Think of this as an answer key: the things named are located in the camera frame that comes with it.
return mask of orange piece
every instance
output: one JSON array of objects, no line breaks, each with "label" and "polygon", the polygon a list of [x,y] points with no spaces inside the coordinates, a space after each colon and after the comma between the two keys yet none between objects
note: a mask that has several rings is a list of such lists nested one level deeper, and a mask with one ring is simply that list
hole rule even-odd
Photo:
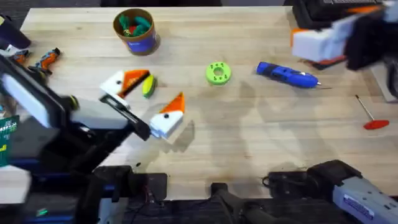
[{"label": "orange piece", "polygon": [[148,70],[130,70],[124,72],[124,80],[122,83],[122,89],[118,93],[118,96],[124,98],[124,91],[127,90],[132,84],[134,84],[141,76],[145,75]]},{"label": "orange piece", "polygon": [[181,92],[177,97],[174,98],[167,106],[165,106],[159,113],[168,113],[173,111],[185,112],[185,100],[184,94]]},{"label": "orange piece", "polygon": [[307,31],[308,29],[301,29],[301,28],[294,28],[292,29],[292,31],[290,32],[290,46],[293,47],[293,36],[295,33],[298,32],[304,32]]},{"label": "orange piece", "polygon": [[390,124],[390,121],[388,121],[388,120],[373,120],[373,121],[366,123],[363,127],[366,130],[375,130],[375,129],[383,128],[389,124]]},{"label": "orange piece", "polygon": [[381,6],[364,6],[364,7],[356,7],[352,9],[347,9],[347,12],[352,12],[352,13],[367,13],[367,12],[373,12],[375,10],[380,9]]}]

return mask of metal rod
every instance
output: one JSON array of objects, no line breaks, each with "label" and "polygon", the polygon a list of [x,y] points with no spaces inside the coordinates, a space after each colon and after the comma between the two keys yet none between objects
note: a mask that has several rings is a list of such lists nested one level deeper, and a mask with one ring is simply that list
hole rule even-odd
[{"label": "metal rod", "polygon": [[359,98],[358,95],[355,95],[355,97],[358,99],[359,103],[362,105],[362,107],[365,109],[366,113],[368,114],[368,116],[370,118],[372,118],[372,120],[374,121],[374,118],[372,116],[372,114],[369,112],[369,110],[365,107],[365,105],[363,104],[362,100]]}]

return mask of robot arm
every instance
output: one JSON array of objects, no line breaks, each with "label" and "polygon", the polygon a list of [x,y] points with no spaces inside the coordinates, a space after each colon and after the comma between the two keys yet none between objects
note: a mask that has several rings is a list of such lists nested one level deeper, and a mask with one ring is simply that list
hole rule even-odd
[{"label": "robot arm", "polygon": [[267,179],[274,198],[324,199],[365,224],[398,220],[398,203],[339,160],[315,165],[306,172],[271,172]]}]

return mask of red handle screwdriver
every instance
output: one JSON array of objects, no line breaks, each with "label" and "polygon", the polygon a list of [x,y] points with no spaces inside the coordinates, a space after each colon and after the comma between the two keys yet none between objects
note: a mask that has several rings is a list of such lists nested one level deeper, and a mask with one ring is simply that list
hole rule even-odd
[{"label": "red handle screwdriver", "polygon": [[383,128],[383,127],[385,127],[385,126],[390,124],[390,121],[388,121],[388,120],[376,120],[376,119],[374,119],[372,114],[369,112],[369,110],[363,104],[362,100],[359,98],[359,96],[355,95],[355,97],[358,99],[359,103],[365,109],[365,111],[368,114],[368,116],[372,119],[371,121],[369,121],[368,123],[366,123],[363,126],[364,129],[366,129],[366,130],[375,130],[375,129]]}]

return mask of wooden tabletop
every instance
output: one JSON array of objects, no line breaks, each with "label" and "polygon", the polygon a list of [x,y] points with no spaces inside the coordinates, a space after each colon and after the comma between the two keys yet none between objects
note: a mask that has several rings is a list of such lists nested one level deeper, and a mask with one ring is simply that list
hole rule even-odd
[{"label": "wooden tabletop", "polygon": [[[384,102],[368,71],[337,65],[316,71],[291,56],[291,7],[147,8],[160,35],[152,55],[131,55],[112,28],[123,8],[31,9],[22,31],[33,40],[28,64],[58,47],[49,86],[59,94],[98,100],[99,85],[118,70],[149,69],[159,86],[127,100],[148,121],[178,92],[185,94],[181,133],[172,143],[132,135],[104,164],[168,174],[168,199],[206,198],[212,182],[242,197],[266,197],[261,178],[272,170],[305,170],[340,159],[382,191],[398,195],[398,106]],[[232,69],[224,86],[211,86],[206,66]],[[316,75],[332,89],[304,90],[255,74],[260,61]],[[389,119],[367,131],[365,111]]]}]

